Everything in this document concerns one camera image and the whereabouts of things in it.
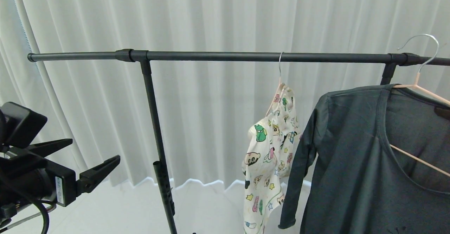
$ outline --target hanger hook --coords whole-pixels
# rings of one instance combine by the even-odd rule
[[[413,36],[413,37],[410,37],[410,38],[406,41],[406,43],[404,43],[403,46],[402,46],[401,48],[397,48],[397,50],[400,50],[400,49],[404,48],[405,45],[406,45],[412,38],[415,38],[415,37],[417,37],[417,36],[427,36],[427,37],[430,37],[430,38],[432,38],[432,39],[434,40],[434,42],[436,42],[436,46],[437,46],[437,47],[436,47],[436,52],[434,53],[433,57],[431,57],[430,59],[426,60],[426,62],[424,62],[424,63],[419,67],[418,73],[420,73],[422,67],[423,67],[425,64],[428,64],[429,62],[431,62],[431,61],[437,56],[437,52],[439,51],[439,42],[436,40],[436,38],[435,38],[433,35],[430,35],[430,34],[418,34],[418,35],[415,35],[415,36]]]
[[[278,59],[278,69],[280,70],[280,78],[281,78],[281,56],[283,55],[284,52],[280,53],[280,58]]]

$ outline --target pleated curtain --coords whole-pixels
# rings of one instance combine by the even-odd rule
[[[2,16],[0,93],[49,116],[37,140],[73,138],[53,159],[83,171],[119,154],[112,184],[154,178],[158,159],[142,72],[122,61],[26,60],[35,53],[239,51],[397,53],[431,56],[429,33],[450,57],[450,0],[11,0],[16,27]],[[24,43],[10,42],[20,38]],[[248,129],[267,111],[278,63],[152,61],[153,83],[171,178],[230,185],[243,179]],[[328,92],[380,83],[383,64],[281,63],[303,128]],[[396,70],[412,83],[417,66]],[[450,97],[450,70],[426,66],[420,84]]]

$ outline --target black metal rack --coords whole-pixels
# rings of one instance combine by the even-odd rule
[[[158,110],[152,82],[150,61],[253,61],[278,62],[280,53],[255,52],[160,52],[122,49],[112,52],[79,52],[79,53],[49,53],[28,54],[29,61],[67,61],[67,60],[120,60],[139,62],[147,91],[148,104],[156,139],[156,149],[159,161],[153,163],[156,179],[161,193],[162,203],[166,212],[171,234],[176,234],[175,205],[169,183],[166,156],[162,143]],[[330,54],[330,53],[283,53],[282,62],[328,62],[328,63],[381,63],[385,64],[381,84],[389,84],[398,66],[422,64],[429,57],[422,57],[411,53],[402,54]],[[448,58],[434,58],[429,64],[450,66]]]

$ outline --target shirt sleeve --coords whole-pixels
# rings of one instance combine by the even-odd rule
[[[302,134],[288,180],[288,189],[284,198],[281,219],[278,228],[287,229],[295,224],[303,178],[308,167],[316,157],[316,148],[320,144],[328,125],[328,96],[323,95],[315,106],[305,131]]]

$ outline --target black camera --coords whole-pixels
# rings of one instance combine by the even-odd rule
[[[16,103],[0,107],[0,228],[30,205],[30,200],[66,207],[84,192],[92,192],[120,163],[114,156],[80,173],[45,159],[72,144],[72,139],[30,144],[47,117]]]

